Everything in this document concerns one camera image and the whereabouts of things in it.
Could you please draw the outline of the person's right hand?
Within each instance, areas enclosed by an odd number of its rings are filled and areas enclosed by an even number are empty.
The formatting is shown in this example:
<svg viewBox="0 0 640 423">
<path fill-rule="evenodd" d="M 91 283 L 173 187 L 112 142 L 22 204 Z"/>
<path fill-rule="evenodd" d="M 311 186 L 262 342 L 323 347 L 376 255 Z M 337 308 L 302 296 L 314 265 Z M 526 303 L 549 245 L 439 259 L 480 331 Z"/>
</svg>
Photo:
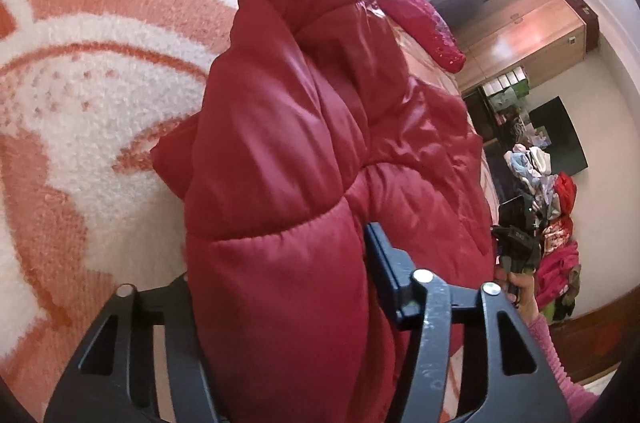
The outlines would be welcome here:
<svg viewBox="0 0 640 423">
<path fill-rule="evenodd" d="M 500 285 L 509 301 L 518 307 L 518 314 L 525 325 L 533 325 L 539 317 L 535 277 L 531 273 L 507 273 L 501 266 L 496 266 L 494 281 Z"/>
</svg>

